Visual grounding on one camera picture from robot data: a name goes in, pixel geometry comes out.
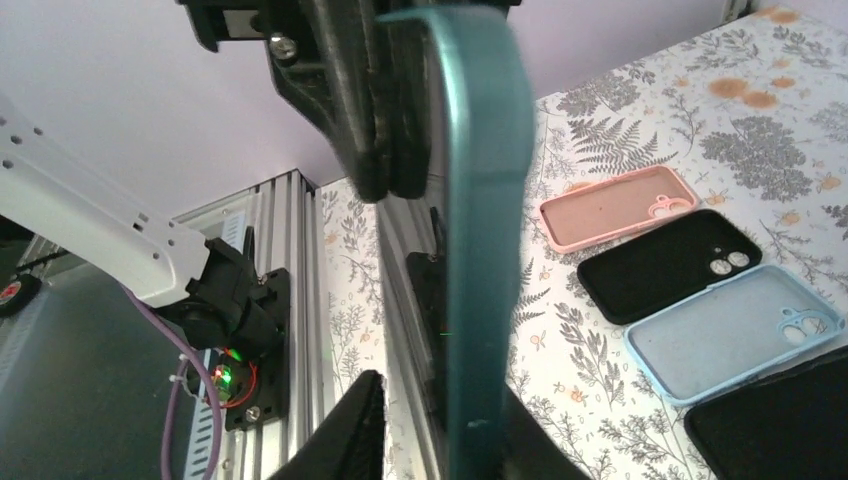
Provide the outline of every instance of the light blue phone case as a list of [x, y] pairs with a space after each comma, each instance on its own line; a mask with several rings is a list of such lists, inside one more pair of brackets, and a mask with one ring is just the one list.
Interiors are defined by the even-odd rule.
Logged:
[[624, 340], [654, 388], [688, 406], [844, 329], [844, 317], [795, 275], [761, 265], [631, 325]]

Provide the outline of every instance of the screw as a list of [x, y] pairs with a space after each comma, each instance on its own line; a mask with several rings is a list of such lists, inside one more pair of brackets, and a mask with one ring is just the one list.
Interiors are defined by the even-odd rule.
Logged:
[[260, 412], [261, 412], [261, 410], [259, 410], [259, 407], [253, 406], [253, 407], [248, 408], [244, 412], [244, 416], [245, 416], [245, 418], [247, 418], [248, 422], [253, 423], [253, 422], [259, 420]]
[[277, 60], [291, 60], [297, 55], [297, 43], [291, 38], [283, 36], [282, 33], [271, 35], [268, 48], [271, 50], [271, 55]]

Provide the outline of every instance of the floral tablecloth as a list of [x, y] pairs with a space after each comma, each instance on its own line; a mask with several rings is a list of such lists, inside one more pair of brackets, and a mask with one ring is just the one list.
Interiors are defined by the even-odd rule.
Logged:
[[[848, 310], [848, 35], [766, 9], [545, 97], [537, 122], [508, 383], [593, 479], [711, 478], [683, 431], [685, 412], [653, 392], [622, 329], [577, 281], [577, 264], [614, 243], [557, 254], [534, 209], [665, 164], [760, 246], [763, 263]], [[341, 394], [362, 369], [385, 371], [376, 218], [346, 182], [322, 190]], [[407, 439], [390, 434], [387, 478], [412, 478], [395, 460]]]

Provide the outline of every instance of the white wall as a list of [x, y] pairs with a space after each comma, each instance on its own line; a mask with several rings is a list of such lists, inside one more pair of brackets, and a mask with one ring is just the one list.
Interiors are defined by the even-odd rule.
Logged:
[[784, 5], [848, 32], [848, 3], [845, 0], [758, 0], [757, 9]]
[[542, 97], [719, 26], [728, 3], [524, 0], [509, 22]]
[[[525, 0], [513, 10], [537, 96], [697, 35], [724, 0]], [[31, 120], [165, 214], [299, 168], [342, 175], [276, 95], [262, 47], [219, 54], [172, 0], [0, 0], [0, 89]]]

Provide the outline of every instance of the black phone case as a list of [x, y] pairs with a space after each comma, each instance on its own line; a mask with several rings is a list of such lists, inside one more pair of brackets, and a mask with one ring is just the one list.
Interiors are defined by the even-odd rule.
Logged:
[[[748, 264], [718, 275], [714, 260], [732, 252]], [[763, 252], [713, 210], [698, 210], [577, 266], [577, 278], [607, 320], [627, 325], [748, 270]]]
[[693, 407], [684, 427], [724, 480], [848, 478], [848, 347]]

